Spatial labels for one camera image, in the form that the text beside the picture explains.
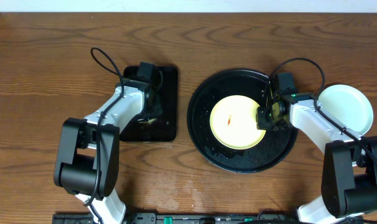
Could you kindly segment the yellow plate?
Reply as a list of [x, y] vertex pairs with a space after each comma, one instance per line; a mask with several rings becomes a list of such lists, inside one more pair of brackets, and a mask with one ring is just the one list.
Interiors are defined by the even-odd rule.
[[257, 128], [259, 103], [243, 95], [231, 95], [220, 100], [210, 114], [213, 135], [224, 146], [244, 150], [261, 142], [265, 130]]

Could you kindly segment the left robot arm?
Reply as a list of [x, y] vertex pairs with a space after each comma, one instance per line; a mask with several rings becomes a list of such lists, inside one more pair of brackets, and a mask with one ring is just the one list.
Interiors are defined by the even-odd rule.
[[154, 101], [151, 83], [124, 79], [111, 98], [83, 119], [62, 125], [54, 183], [80, 199], [95, 223], [122, 223], [125, 204], [115, 185], [119, 172], [119, 135]]

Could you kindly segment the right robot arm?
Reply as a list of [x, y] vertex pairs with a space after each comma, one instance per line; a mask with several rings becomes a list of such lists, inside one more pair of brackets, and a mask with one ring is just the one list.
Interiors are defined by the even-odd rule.
[[298, 208], [300, 221], [358, 222], [377, 211], [377, 136], [345, 127], [311, 93], [276, 93], [256, 121], [259, 129], [299, 129], [324, 154], [321, 196]]

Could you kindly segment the light blue plate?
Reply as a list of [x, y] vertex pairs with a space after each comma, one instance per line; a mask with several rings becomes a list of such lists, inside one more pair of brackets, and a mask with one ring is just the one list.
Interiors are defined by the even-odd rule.
[[349, 85], [332, 85], [321, 92], [322, 106], [346, 127], [365, 135], [373, 124], [373, 108], [367, 97]]

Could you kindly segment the green yellow sponge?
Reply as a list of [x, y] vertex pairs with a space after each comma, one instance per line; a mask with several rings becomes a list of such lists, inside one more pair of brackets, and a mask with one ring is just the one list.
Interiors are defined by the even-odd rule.
[[152, 119], [148, 119], [148, 120], [140, 120], [139, 121], [139, 124], [145, 124], [145, 125], [152, 125], [153, 123], [155, 123], [156, 121], [158, 121], [157, 118], [152, 118]]

